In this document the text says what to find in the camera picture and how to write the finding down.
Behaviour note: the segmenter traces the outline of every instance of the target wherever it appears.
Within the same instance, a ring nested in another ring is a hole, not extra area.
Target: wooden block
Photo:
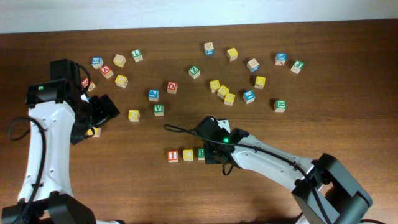
[[[139,116],[138,110],[129,110],[129,120],[131,122],[139,122]]]
[[[226,56],[228,57],[229,61],[235,60],[238,58],[238,51],[233,47],[226,51]]]
[[[275,64],[276,65],[284,65],[286,62],[286,54],[285,53],[277,53],[275,56]]]
[[[127,83],[129,82],[129,80],[127,80],[127,77],[125,77],[123,75],[117,75],[114,82],[117,84],[118,87],[125,88],[127,86]]]
[[[167,152],[167,160],[169,162],[178,162],[178,151]]]
[[[212,42],[205,43],[205,54],[213,55],[214,54],[214,45]]]
[[[123,55],[116,55],[113,59],[113,63],[116,66],[122,67],[124,66],[124,64],[126,63],[126,58]]]
[[[93,131],[91,129],[89,129],[87,131],[87,135],[91,136],[93,135],[93,137],[100,137],[101,136],[101,128],[94,128],[95,134],[93,135]]]
[[[292,72],[299,74],[299,72],[301,71],[301,69],[303,69],[304,67],[304,63],[297,60],[294,65],[292,66],[292,69],[290,69]]]
[[[102,66],[104,66],[104,61],[102,60],[101,57],[93,57],[93,59],[91,60],[91,65],[95,69],[100,69],[102,68]]]
[[[134,61],[136,61],[136,62],[139,62],[139,61],[141,61],[141,60],[144,59],[144,58],[142,57],[141,51],[140,51],[139,49],[133,50],[133,51],[131,52],[131,55],[132,55]]]
[[[250,61],[248,61],[248,69],[250,72],[255,72],[259,69],[260,65],[259,63],[256,61],[256,59],[252,59]]]
[[[176,94],[178,89],[178,85],[175,82],[169,82],[167,84],[167,93]]]
[[[224,99],[224,104],[232,106],[234,104],[235,94],[227,93]]]
[[[184,150],[184,161],[193,161],[193,150],[186,149]]]
[[[102,67],[100,70],[101,74],[103,74],[105,76],[105,78],[109,79],[112,75],[113,72],[111,70],[111,67],[104,65],[104,67]]]
[[[193,78],[196,79],[200,75],[200,70],[198,67],[193,66],[192,68],[189,69],[188,74]]]
[[[263,89],[265,84],[266,84],[265,77],[256,77],[256,84],[254,85],[255,88]]]
[[[217,90],[217,96],[221,97],[222,99],[225,98],[225,95],[229,93],[229,88],[226,88],[224,85],[222,85],[218,90]]]
[[[81,81],[81,85],[83,88],[86,88],[88,85],[88,78],[85,78],[83,81]],[[92,91],[95,88],[95,84],[93,81],[90,81],[90,86],[88,87],[88,91]]]
[[[198,149],[198,160],[205,160],[205,150]]]
[[[210,90],[212,93],[217,92],[219,88],[220,88],[220,82],[218,80],[210,81]]]
[[[149,99],[149,101],[158,102],[159,101],[159,90],[149,90],[148,99]]]
[[[256,99],[256,96],[254,95],[252,90],[243,93],[243,100],[246,104],[253,102],[254,99]]]
[[[155,116],[163,116],[164,115],[163,105],[154,105],[154,113]]]
[[[286,101],[277,100],[274,105],[275,112],[282,113],[286,110]]]

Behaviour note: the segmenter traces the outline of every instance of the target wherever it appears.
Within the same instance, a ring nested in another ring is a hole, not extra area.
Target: toy block
[[[175,82],[169,82],[167,84],[167,93],[176,94],[178,89],[178,85]]]
[[[164,115],[163,105],[154,105],[154,113],[155,116],[163,116]]]
[[[292,69],[290,69],[292,72],[299,74],[299,72],[301,71],[301,69],[303,69],[304,63],[297,60],[294,65],[292,66]]]
[[[83,88],[86,88],[88,85],[88,78],[85,78],[83,81],[81,81],[81,85]],[[95,84],[93,81],[90,81],[90,86],[88,87],[88,91],[92,91],[95,88]]]
[[[100,70],[101,74],[105,76],[105,78],[109,79],[113,75],[113,72],[111,70],[111,67],[104,65]]]
[[[277,100],[274,105],[275,112],[282,113],[286,110],[286,101]]]
[[[142,57],[141,51],[140,51],[139,49],[133,50],[133,51],[131,52],[131,55],[132,55],[134,61],[136,61],[136,62],[139,62],[139,61],[141,61],[141,60],[144,59],[144,58]]]
[[[284,65],[286,62],[286,53],[277,53],[275,56],[276,65]]]
[[[227,93],[224,99],[224,104],[232,106],[234,104],[235,94]]]
[[[159,101],[159,90],[149,90],[148,99],[149,99],[149,101],[158,102]]]
[[[259,69],[260,65],[259,63],[256,61],[256,59],[252,59],[250,61],[248,61],[248,69],[250,72],[255,72]]]
[[[255,88],[263,89],[265,84],[266,84],[265,77],[256,77],[256,84],[254,85]]]
[[[117,75],[114,82],[117,84],[118,87],[125,88],[127,86],[127,83],[129,82],[129,80],[127,80],[127,77],[125,77],[123,75]]]
[[[256,96],[254,95],[252,90],[243,93],[243,100],[246,104],[253,102],[254,99],[256,99]]]
[[[113,63],[119,67],[124,66],[124,64],[126,63],[126,58],[123,55],[116,55],[113,59]]]
[[[100,137],[101,136],[101,128],[94,128],[94,132],[95,132],[95,134],[93,135],[93,131],[91,129],[89,129],[87,131],[87,135],[89,135],[89,136],[93,135],[93,137]]]
[[[167,160],[169,162],[178,162],[178,151],[167,152]]]
[[[184,161],[193,161],[193,150],[186,149],[184,150]]]
[[[193,78],[196,79],[200,75],[200,70],[198,67],[193,66],[192,68],[189,69],[188,74]]]
[[[238,51],[233,47],[226,51],[226,56],[228,57],[229,61],[235,60],[238,58]]]
[[[139,115],[138,110],[129,110],[129,120],[131,122],[139,122]]]
[[[100,69],[102,68],[102,66],[104,66],[104,61],[102,60],[101,57],[93,57],[93,59],[91,60],[91,65],[95,69]]]
[[[205,54],[213,55],[214,54],[214,45],[212,42],[205,43]]]
[[[225,98],[225,95],[229,93],[229,88],[226,88],[224,85],[222,85],[218,90],[217,90],[217,96],[221,97],[222,99]]]
[[[219,88],[220,88],[220,82],[218,80],[210,81],[210,90],[212,93],[217,92]]]
[[[205,160],[205,150],[198,149],[198,160]]]

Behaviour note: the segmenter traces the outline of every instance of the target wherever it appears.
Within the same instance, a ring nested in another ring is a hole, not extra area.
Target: wood grain
[[[9,122],[27,114],[27,87],[49,79],[49,62],[74,60],[86,68],[96,88],[108,94],[121,114],[102,128],[101,137],[70,148],[70,178],[75,198],[102,220],[127,223],[237,223],[292,218],[300,213],[290,192],[257,173],[220,166],[167,162],[168,150],[197,149],[191,136],[164,131],[165,123],[193,128],[206,115],[227,118],[260,140],[292,154],[337,157],[374,200],[366,218],[398,220],[398,21],[311,22],[250,26],[126,29],[0,35],[0,207],[14,205],[27,165],[29,138],[7,140]],[[214,56],[203,44],[213,42]],[[226,50],[236,47],[237,60]],[[131,50],[144,60],[135,63]],[[287,65],[275,66],[276,52]],[[124,68],[113,65],[124,55]],[[90,65],[101,56],[115,75],[109,80]],[[246,62],[255,58],[267,78],[254,89]],[[289,67],[305,63],[299,75]],[[198,66],[193,80],[188,68]],[[129,83],[120,88],[117,74]],[[233,106],[210,93],[219,79],[236,94]],[[176,95],[166,83],[178,82]],[[165,116],[155,117],[147,99],[160,90]],[[256,100],[246,105],[243,90]],[[287,101],[275,114],[273,99]],[[139,110],[131,123],[128,110]]]

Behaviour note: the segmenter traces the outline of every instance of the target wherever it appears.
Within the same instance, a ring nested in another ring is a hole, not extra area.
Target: white wall
[[[0,0],[0,33],[398,17],[398,0]]]

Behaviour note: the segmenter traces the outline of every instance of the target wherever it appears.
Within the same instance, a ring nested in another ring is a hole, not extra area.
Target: wooden table
[[[9,122],[27,114],[27,87],[49,80],[49,62],[69,58],[84,65],[96,85],[89,93],[108,94],[121,114],[102,128],[100,138],[70,148],[74,197],[97,218],[128,223],[237,223],[292,218],[300,213],[290,192],[251,171],[193,162],[169,164],[168,150],[197,149],[200,140],[170,133],[163,124],[193,128],[206,115],[227,118],[282,150],[319,158],[337,157],[374,200],[366,218],[398,220],[398,21],[312,22],[171,29],[97,30],[0,35],[0,207],[14,205],[27,165],[29,138],[7,140]],[[203,44],[215,54],[205,56]],[[226,50],[236,47],[237,60]],[[131,50],[144,56],[134,62]],[[285,66],[275,66],[286,52]],[[115,54],[127,63],[118,68]],[[101,56],[115,76],[105,79],[90,65]],[[255,58],[267,78],[255,89],[246,62]],[[289,67],[305,63],[299,75]],[[188,68],[197,65],[193,80]],[[114,83],[127,76],[127,88]],[[236,94],[233,106],[210,93],[219,79]],[[165,90],[178,82],[176,95]],[[155,117],[148,90],[160,90],[165,116]],[[244,90],[256,100],[246,105]],[[274,113],[270,101],[284,99],[287,109]],[[129,110],[141,120],[131,123]]]

